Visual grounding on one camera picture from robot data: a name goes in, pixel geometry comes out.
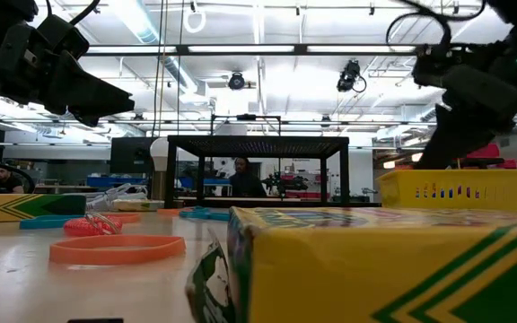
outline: robotic arm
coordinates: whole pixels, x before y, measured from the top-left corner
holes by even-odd
[[[440,44],[416,48],[412,72],[415,83],[446,89],[437,105],[438,127],[426,146],[417,169],[444,169],[460,158],[489,144],[497,134],[510,132],[517,113],[517,1],[482,0],[480,11],[469,17],[445,16],[409,0],[398,0],[418,9],[400,16],[428,16],[443,27]],[[513,28],[505,40],[488,45],[452,44],[448,22],[466,21],[480,15],[486,3]]]
[[[71,112],[86,126],[101,117],[126,112],[130,94],[88,73],[77,60],[89,42],[75,25],[99,3],[66,22],[51,14],[35,29],[26,22],[38,13],[34,0],[0,0],[0,95],[21,104],[40,103],[48,111]]]

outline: yellow basket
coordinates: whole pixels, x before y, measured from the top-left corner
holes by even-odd
[[[517,211],[517,170],[394,170],[378,181],[385,207]]]

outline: shelf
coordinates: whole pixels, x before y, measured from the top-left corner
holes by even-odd
[[[196,156],[328,158],[348,146],[346,137],[169,135],[170,144]]]

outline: person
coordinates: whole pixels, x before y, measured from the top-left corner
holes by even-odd
[[[229,180],[232,186],[232,196],[235,197],[266,197],[260,179],[249,170],[249,159],[239,157],[234,160],[236,173]]]
[[[9,170],[0,168],[0,188],[7,193],[23,194],[23,183],[17,179]]]

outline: orange ring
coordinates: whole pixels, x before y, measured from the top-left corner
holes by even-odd
[[[137,223],[141,221],[141,217],[138,213],[103,213],[103,216],[112,216],[118,220],[120,220],[123,224],[125,223]]]
[[[101,249],[141,247],[138,249]],[[107,235],[73,238],[49,247],[49,261],[70,265],[130,265],[164,259],[185,252],[182,237]]]

